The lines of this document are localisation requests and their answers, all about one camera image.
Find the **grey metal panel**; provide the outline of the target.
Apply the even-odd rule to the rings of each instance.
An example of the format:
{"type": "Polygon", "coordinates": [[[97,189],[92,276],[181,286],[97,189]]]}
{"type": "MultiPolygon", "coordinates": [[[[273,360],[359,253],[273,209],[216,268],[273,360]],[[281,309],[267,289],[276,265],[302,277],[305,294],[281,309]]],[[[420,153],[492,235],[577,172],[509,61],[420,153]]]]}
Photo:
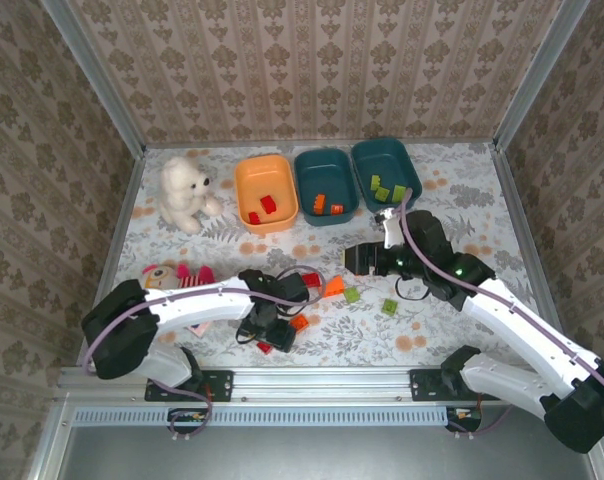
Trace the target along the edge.
{"type": "Polygon", "coordinates": [[[160,426],[76,427],[51,412],[27,480],[604,480],[588,455],[511,411],[473,438],[400,426],[208,427],[190,440],[160,426]]]}

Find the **pink striped plush toy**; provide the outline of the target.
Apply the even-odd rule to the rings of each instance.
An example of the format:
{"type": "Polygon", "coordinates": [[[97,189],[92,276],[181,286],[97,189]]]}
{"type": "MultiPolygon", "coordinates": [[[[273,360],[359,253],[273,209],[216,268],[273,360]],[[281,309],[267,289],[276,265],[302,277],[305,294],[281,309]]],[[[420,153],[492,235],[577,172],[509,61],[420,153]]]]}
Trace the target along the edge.
{"type": "Polygon", "coordinates": [[[168,265],[150,265],[143,270],[140,284],[145,289],[174,290],[213,284],[214,273],[208,266],[202,266],[194,272],[186,264],[175,267],[168,265]]]}

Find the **white teddy bear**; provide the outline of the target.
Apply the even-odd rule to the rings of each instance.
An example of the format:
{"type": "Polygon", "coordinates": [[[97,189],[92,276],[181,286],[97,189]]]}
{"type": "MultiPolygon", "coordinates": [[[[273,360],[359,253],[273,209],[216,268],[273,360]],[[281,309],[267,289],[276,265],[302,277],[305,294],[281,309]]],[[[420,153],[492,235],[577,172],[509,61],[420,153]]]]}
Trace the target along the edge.
{"type": "Polygon", "coordinates": [[[196,218],[199,213],[214,217],[223,211],[211,188],[211,179],[194,158],[171,158],[160,173],[158,208],[162,218],[186,234],[198,234],[202,228],[196,218]]]}

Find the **teal plastic container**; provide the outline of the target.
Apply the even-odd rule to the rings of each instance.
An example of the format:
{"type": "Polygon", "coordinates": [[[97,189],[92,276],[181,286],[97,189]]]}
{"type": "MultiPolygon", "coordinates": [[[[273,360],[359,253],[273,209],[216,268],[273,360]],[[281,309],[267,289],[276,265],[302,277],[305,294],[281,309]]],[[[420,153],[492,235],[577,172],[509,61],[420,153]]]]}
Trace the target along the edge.
{"type": "Polygon", "coordinates": [[[411,198],[406,205],[409,210],[422,194],[422,183],[403,143],[395,138],[377,138],[356,143],[351,149],[353,167],[367,208],[377,212],[383,208],[398,207],[393,202],[396,186],[411,189],[411,198]],[[374,177],[379,186],[388,191],[385,201],[376,197],[372,189],[374,177]]]}
{"type": "Polygon", "coordinates": [[[325,227],[349,222],[359,207],[354,176],[349,156],[336,148],[320,148],[300,153],[294,163],[296,188],[300,210],[306,222],[314,227],[325,227]],[[322,216],[313,214],[317,194],[326,195],[322,216]],[[332,215],[332,204],[344,206],[341,215],[332,215]]]}

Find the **aluminium frame post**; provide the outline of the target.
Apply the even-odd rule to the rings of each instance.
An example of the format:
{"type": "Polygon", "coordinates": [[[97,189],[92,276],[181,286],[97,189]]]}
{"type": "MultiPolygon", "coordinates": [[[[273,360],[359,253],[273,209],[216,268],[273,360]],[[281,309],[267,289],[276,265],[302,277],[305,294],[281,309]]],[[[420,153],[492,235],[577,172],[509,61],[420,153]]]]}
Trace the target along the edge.
{"type": "Polygon", "coordinates": [[[73,12],[69,1],[41,1],[132,157],[136,161],[142,159],[146,145],[143,135],[110,79],[106,64],[99,58],[96,48],[84,31],[79,17],[73,12]]]}
{"type": "Polygon", "coordinates": [[[513,140],[589,3],[562,1],[493,137],[498,152],[504,152],[513,140]]]}

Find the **orange plastic container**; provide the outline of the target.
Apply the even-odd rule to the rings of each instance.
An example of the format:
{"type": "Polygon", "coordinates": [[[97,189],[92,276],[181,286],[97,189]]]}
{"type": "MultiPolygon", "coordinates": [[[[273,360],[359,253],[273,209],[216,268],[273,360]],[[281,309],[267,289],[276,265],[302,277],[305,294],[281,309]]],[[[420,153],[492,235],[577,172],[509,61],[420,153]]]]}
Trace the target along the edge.
{"type": "Polygon", "coordinates": [[[238,214],[247,230],[266,235],[293,226],[299,212],[298,198],[289,161],[278,154],[268,154],[242,160],[234,171],[238,214]],[[267,215],[260,198],[270,195],[277,211],[267,215]],[[249,222],[249,213],[259,215],[260,224],[249,222]]]}

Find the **aluminium frame rail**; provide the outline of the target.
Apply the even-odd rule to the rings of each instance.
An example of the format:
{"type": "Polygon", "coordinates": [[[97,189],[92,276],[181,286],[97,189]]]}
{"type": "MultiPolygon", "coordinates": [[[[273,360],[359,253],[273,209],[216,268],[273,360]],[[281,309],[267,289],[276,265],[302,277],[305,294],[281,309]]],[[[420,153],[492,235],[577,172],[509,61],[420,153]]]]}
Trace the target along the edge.
{"type": "MultiPolygon", "coordinates": [[[[233,392],[227,405],[329,405],[414,403],[409,371],[418,367],[301,367],[235,368],[233,392]]],[[[468,388],[498,401],[525,407],[542,397],[563,399],[585,379],[571,370],[549,378],[503,364],[481,354],[471,358],[459,374],[468,388]]],[[[462,404],[472,401],[418,401],[462,404]]]]}

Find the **aluminium side rail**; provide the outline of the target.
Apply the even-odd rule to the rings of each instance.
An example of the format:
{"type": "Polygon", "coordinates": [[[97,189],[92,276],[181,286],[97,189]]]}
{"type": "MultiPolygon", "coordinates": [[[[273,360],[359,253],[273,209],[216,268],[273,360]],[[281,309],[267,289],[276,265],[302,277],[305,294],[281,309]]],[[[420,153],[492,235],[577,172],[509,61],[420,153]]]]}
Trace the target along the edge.
{"type": "Polygon", "coordinates": [[[539,314],[544,320],[563,333],[564,328],[553,301],[506,154],[494,145],[491,145],[491,147],[494,168],[501,185],[539,314]]]}

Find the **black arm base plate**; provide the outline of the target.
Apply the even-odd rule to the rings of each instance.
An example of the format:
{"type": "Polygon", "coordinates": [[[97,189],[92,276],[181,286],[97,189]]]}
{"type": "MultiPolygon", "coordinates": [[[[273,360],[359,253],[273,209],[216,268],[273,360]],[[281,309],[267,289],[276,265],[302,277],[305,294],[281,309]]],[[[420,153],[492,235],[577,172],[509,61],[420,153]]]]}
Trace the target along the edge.
{"type": "MultiPolygon", "coordinates": [[[[234,372],[232,370],[202,370],[197,376],[176,386],[176,389],[195,392],[212,402],[230,402],[233,384],[234,372]]],[[[147,402],[186,402],[194,401],[194,398],[171,393],[148,380],[144,400],[147,402]]]]}
{"type": "Polygon", "coordinates": [[[412,369],[409,378],[412,399],[416,402],[474,401],[478,397],[459,374],[446,373],[440,368],[412,369]]]}

